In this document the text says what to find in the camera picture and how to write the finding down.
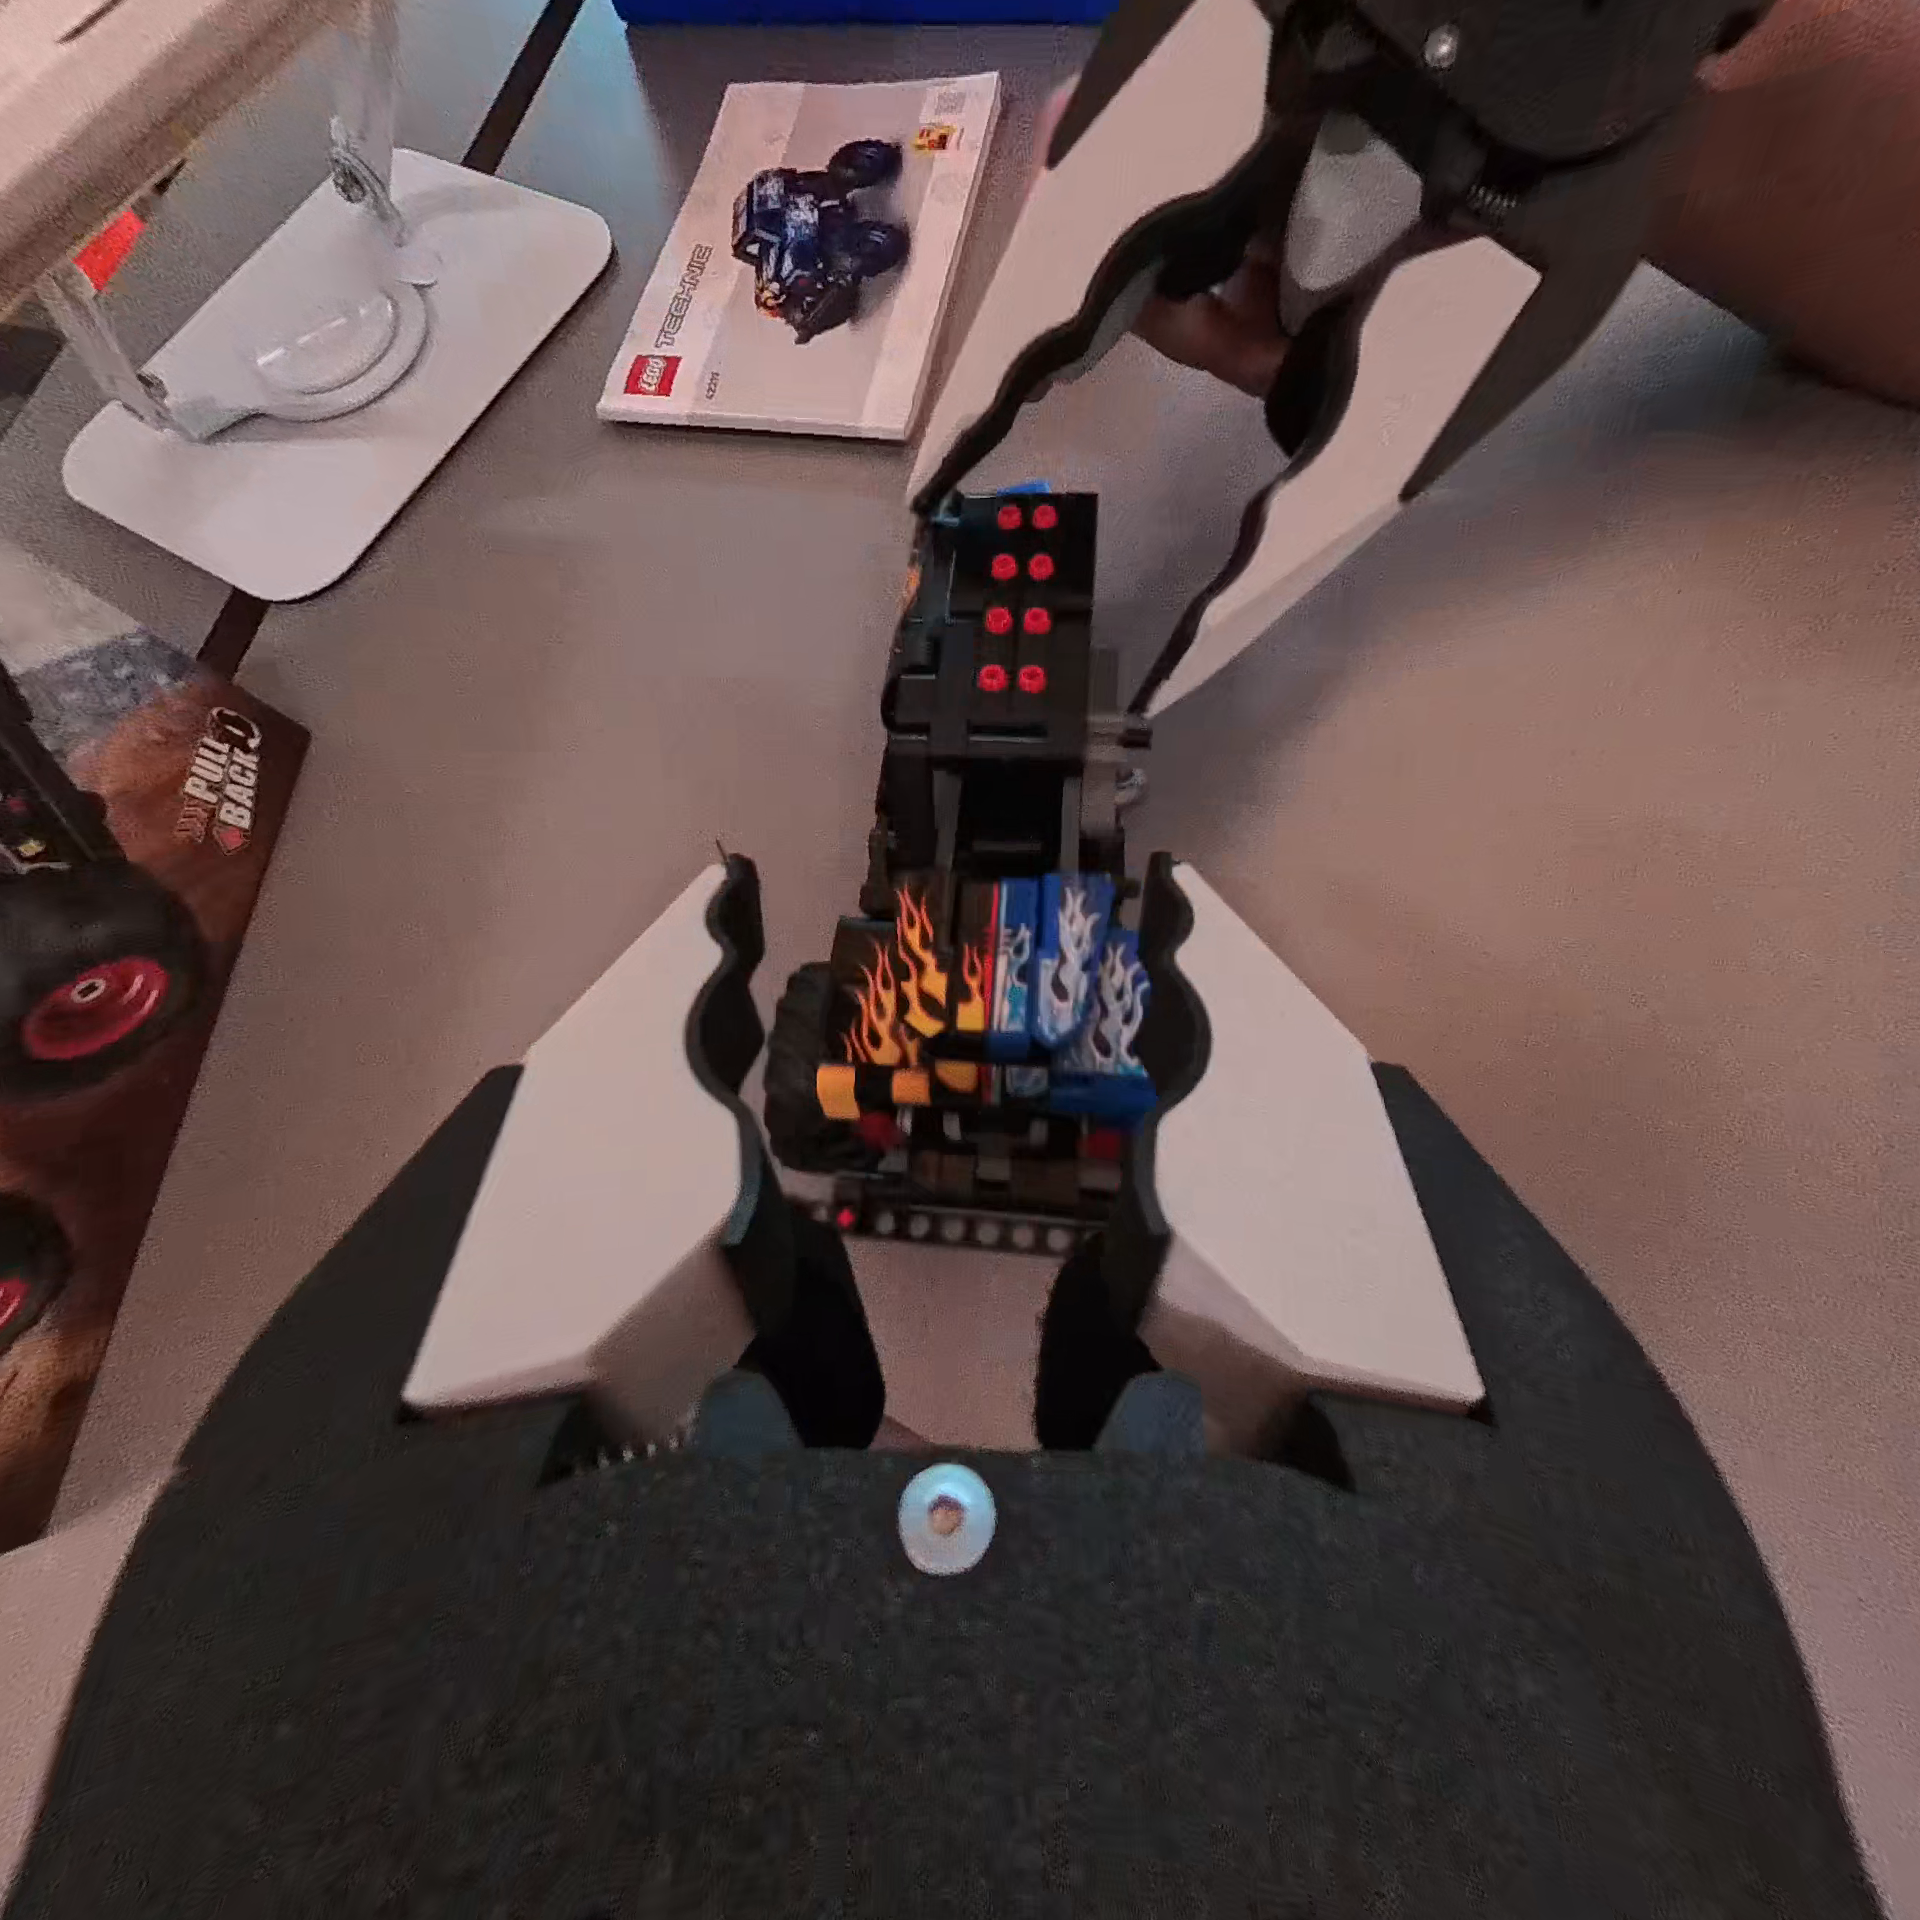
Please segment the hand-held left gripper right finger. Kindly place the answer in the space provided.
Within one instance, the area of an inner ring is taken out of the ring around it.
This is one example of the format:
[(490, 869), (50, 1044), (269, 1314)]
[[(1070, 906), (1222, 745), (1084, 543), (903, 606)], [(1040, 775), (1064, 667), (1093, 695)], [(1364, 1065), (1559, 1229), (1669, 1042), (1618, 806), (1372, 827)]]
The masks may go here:
[(1169, 899), (1169, 970), (1209, 1042), (1153, 1120), (1163, 1260), (1135, 1335), (1209, 1411), (1287, 1411), (1310, 1390), (1478, 1406), (1375, 1057), (1189, 860), (1169, 860)]

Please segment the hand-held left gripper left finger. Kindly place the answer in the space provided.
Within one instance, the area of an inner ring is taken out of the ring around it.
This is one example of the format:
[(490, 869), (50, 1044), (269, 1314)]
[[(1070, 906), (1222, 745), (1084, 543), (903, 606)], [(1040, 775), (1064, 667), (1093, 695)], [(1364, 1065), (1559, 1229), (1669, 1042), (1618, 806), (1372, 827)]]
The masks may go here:
[(398, 1401), (691, 1417), (755, 1335), (758, 871), (725, 854), (522, 1050)]

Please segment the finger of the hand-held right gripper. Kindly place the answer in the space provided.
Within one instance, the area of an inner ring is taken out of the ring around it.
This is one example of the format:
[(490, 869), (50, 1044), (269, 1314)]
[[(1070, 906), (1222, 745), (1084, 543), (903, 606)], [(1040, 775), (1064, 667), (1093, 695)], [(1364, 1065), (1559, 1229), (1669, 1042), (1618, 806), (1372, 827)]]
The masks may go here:
[(1418, 490), (1446, 426), (1543, 276), (1497, 237), (1399, 234), (1335, 282), (1276, 256), (1276, 315), (1299, 322), (1265, 395), (1281, 476), (1253, 497), (1220, 578), (1186, 606), (1131, 695), (1131, 715), (1204, 688), (1299, 599), (1355, 558)]
[(1102, 359), (1145, 300), (1209, 297), (1256, 234), (1276, 118), (1093, 118), (1064, 144), (935, 401), (903, 501), (935, 517), (1050, 381)]

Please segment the lego monster truck model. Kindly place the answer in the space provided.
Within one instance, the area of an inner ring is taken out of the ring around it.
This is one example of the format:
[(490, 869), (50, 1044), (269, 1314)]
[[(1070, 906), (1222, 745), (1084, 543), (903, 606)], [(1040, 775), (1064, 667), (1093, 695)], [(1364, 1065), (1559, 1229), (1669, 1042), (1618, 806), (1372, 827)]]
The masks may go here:
[(1149, 725), (1093, 641), (1093, 490), (917, 527), (856, 909), (782, 984), (758, 1118), (833, 1232), (1072, 1258), (1153, 1085), (1122, 806)]

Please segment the lego instruction booklet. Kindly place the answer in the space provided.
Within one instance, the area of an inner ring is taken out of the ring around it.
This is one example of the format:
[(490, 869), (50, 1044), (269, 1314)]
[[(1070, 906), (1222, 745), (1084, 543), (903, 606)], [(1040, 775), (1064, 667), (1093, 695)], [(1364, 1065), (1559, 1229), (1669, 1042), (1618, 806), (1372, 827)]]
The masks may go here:
[(1003, 75), (731, 83), (591, 404), (911, 442)]

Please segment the lego set box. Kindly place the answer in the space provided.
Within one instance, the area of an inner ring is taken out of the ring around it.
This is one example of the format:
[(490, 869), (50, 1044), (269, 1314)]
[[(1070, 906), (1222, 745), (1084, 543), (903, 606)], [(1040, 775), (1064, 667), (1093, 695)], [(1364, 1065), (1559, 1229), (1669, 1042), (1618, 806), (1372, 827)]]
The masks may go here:
[(0, 1548), (61, 1502), (307, 725), (0, 551)]

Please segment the person's right hand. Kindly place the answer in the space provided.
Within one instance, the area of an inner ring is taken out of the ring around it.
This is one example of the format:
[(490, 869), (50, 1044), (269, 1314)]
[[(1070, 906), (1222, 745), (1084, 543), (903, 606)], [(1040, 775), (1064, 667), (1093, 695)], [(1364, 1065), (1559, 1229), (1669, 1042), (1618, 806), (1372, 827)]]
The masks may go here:
[(1701, 70), (1646, 256), (1806, 373), (1920, 404), (1920, 6), (1780, 0)]

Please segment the blue storage bin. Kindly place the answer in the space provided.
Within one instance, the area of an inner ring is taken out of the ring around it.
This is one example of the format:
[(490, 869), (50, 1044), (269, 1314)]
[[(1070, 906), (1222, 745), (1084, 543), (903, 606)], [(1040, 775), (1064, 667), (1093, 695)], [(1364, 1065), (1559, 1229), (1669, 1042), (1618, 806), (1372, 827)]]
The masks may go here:
[(628, 24), (1102, 24), (1115, 0), (614, 0)]

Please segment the wooden board with instruction sheet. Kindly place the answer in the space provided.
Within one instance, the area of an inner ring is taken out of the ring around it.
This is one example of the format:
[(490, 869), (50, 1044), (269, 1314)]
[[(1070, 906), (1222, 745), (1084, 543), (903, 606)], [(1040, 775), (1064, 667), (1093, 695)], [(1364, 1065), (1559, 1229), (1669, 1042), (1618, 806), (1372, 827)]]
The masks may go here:
[(69, 262), (345, 0), (4, 0), (0, 307)]

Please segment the white stand with clear post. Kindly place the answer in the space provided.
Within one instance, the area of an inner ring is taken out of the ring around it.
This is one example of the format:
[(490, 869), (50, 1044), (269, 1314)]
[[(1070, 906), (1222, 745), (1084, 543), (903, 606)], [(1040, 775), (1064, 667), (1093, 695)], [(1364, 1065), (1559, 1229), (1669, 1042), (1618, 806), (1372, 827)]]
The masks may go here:
[(44, 276), (103, 407), (64, 497), (242, 590), (335, 590), (610, 262), (598, 209), (394, 144), (398, 6), (345, 8), (324, 183), (137, 359)]

